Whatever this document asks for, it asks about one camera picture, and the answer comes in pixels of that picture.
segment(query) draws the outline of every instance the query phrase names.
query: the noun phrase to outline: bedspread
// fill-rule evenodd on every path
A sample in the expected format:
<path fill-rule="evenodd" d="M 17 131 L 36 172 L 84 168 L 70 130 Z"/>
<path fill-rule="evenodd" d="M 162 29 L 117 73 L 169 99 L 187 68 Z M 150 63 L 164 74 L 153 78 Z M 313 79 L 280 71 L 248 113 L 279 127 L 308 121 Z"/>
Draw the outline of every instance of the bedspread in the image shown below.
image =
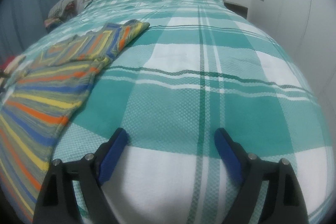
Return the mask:
<path fill-rule="evenodd" d="M 129 19 L 150 28 L 97 77 L 53 158 L 80 159 L 123 127 L 129 144 L 102 187 L 120 223 L 221 223 L 238 192 L 213 142 L 224 127 L 247 152 L 290 160 L 310 223 L 318 223 L 334 163 L 317 99 L 283 49 L 222 0 L 94 0 L 32 45 L 25 64 L 74 34 Z"/>

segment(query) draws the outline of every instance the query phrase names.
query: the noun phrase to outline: screw head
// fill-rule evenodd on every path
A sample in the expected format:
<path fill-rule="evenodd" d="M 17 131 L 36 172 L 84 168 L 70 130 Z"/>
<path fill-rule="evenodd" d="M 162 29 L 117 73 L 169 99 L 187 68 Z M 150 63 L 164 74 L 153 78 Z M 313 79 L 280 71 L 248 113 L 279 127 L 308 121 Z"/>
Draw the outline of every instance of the screw head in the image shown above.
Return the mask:
<path fill-rule="evenodd" d="M 85 155 L 86 160 L 92 160 L 93 157 L 94 157 L 94 154 L 92 154 L 92 153 L 88 153 L 88 154 Z"/>
<path fill-rule="evenodd" d="M 285 158 L 282 158 L 281 159 L 281 163 L 284 164 L 284 165 L 288 165 L 289 164 L 289 160 L 285 159 Z"/>
<path fill-rule="evenodd" d="M 257 158 L 257 155 L 254 153 L 248 153 L 247 156 L 249 157 L 250 160 L 255 160 Z"/>
<path fill-rule="evenodd" d="M 61 162 L 60 159 L 55 159 L 55 160 L 52 161 L 52 164 L 53 164 L 54 166 L 57 166 L 57 165 L 59 165 L 60 162 Z"/>

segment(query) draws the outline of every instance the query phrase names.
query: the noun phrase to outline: nightstand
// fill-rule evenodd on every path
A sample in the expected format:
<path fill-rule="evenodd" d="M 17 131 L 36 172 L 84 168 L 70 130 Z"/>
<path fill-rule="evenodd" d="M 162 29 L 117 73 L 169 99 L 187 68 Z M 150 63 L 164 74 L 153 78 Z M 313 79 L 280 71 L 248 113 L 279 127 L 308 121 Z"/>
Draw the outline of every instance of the nightstand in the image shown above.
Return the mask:
<path fill-rule="evenodd" d="M 226 8 L 228 8 L 229 10 L 235 12 L 237 15 L 242 16 L 243 18 L 247 18 L 247 7 L 241 6 L 237 3 L 233 3 L 233 2 L 227 2 L 225 0 L 224 1 L 224 5 Z"/>

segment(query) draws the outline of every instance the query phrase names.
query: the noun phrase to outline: folded fabric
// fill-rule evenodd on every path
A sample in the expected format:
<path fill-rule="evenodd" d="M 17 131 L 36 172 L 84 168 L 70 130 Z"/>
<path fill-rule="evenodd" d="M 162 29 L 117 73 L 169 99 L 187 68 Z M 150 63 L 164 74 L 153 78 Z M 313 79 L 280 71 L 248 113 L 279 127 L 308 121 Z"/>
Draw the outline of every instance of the folded fabric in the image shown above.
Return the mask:
<path fill-rule="evenodd" d="M 4 73 L 10 75 L 16 68 L 19 66 L 19 64 L 26 58 L 25 55 L 21 54 L 13 58 L 13 60 L 6 66 L 4 69 Z M 5 84 L 5 78 L 0 77 L 0 93 L 1 93 L 1 87 L 3 87 Z"/>
<path fill-rule="evenodd" d="M 66 7 L 72 2 L 77 3 L 77 0 L 60 0 L 57 2 L 54 7 L 50 9 L 48 19 L 54 17 L 62 18 Z"/>
<path fill-rule="evenodd" d="M 95 76 L 148 27 L 137 20 L 108 23 L 55 44 L 18 74 L 0 110 L 0 177 L 27 223 L 63 127 L 87 99 Z"/>
<path fill-rule="evenodd" d="M 15 59 L 15 56 L 9 56 L 4 64 L 0 65 L 0 69 L 4 70 Z"/>
<path fill-rule="evenodd" d="M 51 32 L 56 29 L 58 26 L 62 25 L 64 22 L 59 18 L 51 18 L 44 21 L 45 28 L 47 32 Z"/>

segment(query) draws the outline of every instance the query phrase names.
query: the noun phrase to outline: blue curtain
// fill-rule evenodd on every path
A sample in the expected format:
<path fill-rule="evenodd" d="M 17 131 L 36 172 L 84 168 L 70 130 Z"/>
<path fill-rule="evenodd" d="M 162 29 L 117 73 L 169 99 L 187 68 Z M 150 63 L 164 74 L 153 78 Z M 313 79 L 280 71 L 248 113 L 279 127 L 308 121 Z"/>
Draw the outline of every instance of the blue curtain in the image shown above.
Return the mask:
<path fill-rule="evenodd" d="M 0 3 L 0 63 L 18 55 L 47 34 L 44 20 L 59 0 L 2 0 Z"/>

